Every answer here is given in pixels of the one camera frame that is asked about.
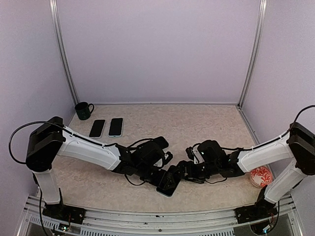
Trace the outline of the black phone case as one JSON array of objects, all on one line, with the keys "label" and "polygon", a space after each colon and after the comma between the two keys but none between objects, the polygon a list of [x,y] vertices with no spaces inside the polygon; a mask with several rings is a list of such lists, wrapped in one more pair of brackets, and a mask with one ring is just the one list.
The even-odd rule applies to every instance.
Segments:
[{"label": "black phone case", "polygon": [[161,149],[165,149],[169,147],[168,141],[163,136],[154,138],[153,142],[155,142]]}]

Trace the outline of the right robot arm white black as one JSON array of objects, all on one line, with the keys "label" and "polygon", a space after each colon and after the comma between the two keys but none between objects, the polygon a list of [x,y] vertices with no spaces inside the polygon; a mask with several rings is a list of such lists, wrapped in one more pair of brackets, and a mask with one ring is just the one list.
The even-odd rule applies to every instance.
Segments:
[{"label": "right robot arm white black", "polygon": [[206,140],[187,151],[200,163],[179,162],[175,176],[195,183],[204,183],[217,174],[224,178],[242,176],[255,168],[290,159],[283,172],[260,191],[252,206],[256,218],[264,217],[284,194],[315,174],[315,135],[297,122],[280,136],[249,149],[237,148],[227,154],[217,141]]}]

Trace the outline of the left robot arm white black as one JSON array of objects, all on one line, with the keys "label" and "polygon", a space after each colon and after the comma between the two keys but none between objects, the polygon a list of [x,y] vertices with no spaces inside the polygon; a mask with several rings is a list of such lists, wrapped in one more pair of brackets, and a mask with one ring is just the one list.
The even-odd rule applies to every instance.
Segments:
[{"label": "left robot arm white black", "polygon": [[59,219],[69,214],[62,203],[52,165],[56,156],[66,156],[86,161],[114,173],[125,176],[137,175],[157,192],[172,196],[180,177],[175,166],[164,169],[173,158],[164,152],[169,146],[162,136],[139,140],[128,147],[118,143],[105,144],[83,136],[63,124],[61,117],[41,122],[29,137],[26,166],[32,171],[49,210]]}]

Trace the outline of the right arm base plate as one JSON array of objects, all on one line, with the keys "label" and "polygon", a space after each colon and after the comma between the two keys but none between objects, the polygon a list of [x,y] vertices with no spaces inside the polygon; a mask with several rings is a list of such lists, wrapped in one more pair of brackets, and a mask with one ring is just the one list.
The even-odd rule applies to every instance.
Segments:
[{"label": "right arm base plate", "polygon": [[242,224],[277,215],[278,210],[275,205],[263,200],[253,205],[238,207],[234,210],[237,222]]}]

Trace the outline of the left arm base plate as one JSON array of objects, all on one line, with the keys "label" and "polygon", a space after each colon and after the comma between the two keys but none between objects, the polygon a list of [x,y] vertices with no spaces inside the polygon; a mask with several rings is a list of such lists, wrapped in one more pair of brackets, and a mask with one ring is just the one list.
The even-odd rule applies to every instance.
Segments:
[{"label": "left arm base plate", "polygon": [[82,224],[86,210],[81,207],[69,206],[60,202],[54,205],[45,204],[43,215],[68,223]]}]

